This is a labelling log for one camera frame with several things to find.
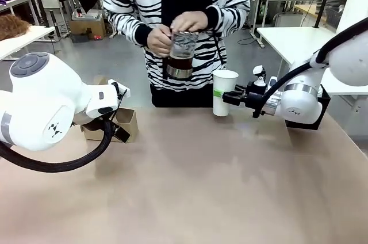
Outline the large white side table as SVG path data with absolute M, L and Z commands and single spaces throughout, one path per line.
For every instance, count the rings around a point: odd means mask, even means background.
M 327 29 L 313 27 L 272 27 L 258 28 L 257 31 L 288 65 L 307 60 L 335 35 Z M 324 73 L 321 83 L 331 95 L 368 96 L 368 86 L 346 85 L 329 70 Z

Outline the brown cardboard cup carrier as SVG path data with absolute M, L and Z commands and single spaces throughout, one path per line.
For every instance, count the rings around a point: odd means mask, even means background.
M 108 78 L 98 77 L 96 85 L 81 84 L 77 109 L 81 111 L 74 117 L 87 140 L 100 141 L 104 136 L 104 122 L 123 127 L 130 133 L 128 142 L 133 142 L 138 133 L 136 112 L 122 108 L 127 99 L 117 93 L 114 85 L 108 84 Z M 113 142 L 121 142 L 112 137 Z

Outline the cardboard box with grey top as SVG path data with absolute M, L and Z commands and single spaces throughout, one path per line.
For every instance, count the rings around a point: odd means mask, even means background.
M 102 10 L 90 9 L 87 13 L 76 9 L 69 21 L 70 32 L 74 35 L 87 34 L 89 39 L 106 37 L 106 27 Z

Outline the person's right forearm striped sleeve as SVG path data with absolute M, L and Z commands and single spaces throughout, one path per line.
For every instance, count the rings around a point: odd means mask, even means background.
M 152 29 L 136 17 L 135 8 L 130 3 L 124 5 L 104 0 L 103 6 L 108 21 L 118 34 L 140 47 L 148 46 L 148 35 Z

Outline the person's left hand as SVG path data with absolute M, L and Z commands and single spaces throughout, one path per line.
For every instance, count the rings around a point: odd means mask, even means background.
M 198 32 L 206 29 L 208 18 L 204 12 L 184 12 L 177 16 L 171 23 L 173 32 Z

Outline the white table with wig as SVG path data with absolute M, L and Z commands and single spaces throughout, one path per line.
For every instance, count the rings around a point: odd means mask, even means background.
M 0 61 L 54 31 L 54 26 L 30 26 L 26 34 L 0 41 Z

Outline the brown hair wig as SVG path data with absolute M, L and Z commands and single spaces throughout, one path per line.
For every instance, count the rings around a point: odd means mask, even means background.
M 28 22 L 14 15 L 0 16 L 0 41 L 22 36 L 28 32 L 29 28 Z

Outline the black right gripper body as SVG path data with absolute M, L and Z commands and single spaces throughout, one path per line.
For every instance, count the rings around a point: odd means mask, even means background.
M 245 107 L 260 112 L 264 106 L 262 98 L 266 93 L 267 85 L 261 83 L 261 86 L 255 84 L 255 81 L 249 81 L 245 89 Z

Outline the person's left forearm striped sleeve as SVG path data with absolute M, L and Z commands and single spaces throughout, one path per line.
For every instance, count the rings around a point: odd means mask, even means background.
M 227 37 L 244 25 L 249 11 L 247 5 L 225 8 L 208 6 L 204 12 L 208 19 L 206 30 L 216 37 Z

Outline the white paper cup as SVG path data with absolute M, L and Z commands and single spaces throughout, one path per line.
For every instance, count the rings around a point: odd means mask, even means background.
M 223 101 L 225 92 L 234 91 L 239 75 L 231 70 L 215 70 L 213 72 L 213 114 L 225 117 L 229 114 L 230 104 Z

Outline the person's right hand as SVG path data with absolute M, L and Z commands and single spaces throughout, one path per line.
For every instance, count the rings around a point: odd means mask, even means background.
M 157 56 L 168 57 L 171 45 L 171 32 L 169 27 L 165 25 L 158 25 L 148 34 L 147 46 Z

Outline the glass pitcher with dark drink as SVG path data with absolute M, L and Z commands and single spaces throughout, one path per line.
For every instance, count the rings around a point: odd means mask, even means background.
M 197 32 L 172 33 L 169 56 L 163 59 L 163 79 L 186 80 L 191 77 L 198 36 Z

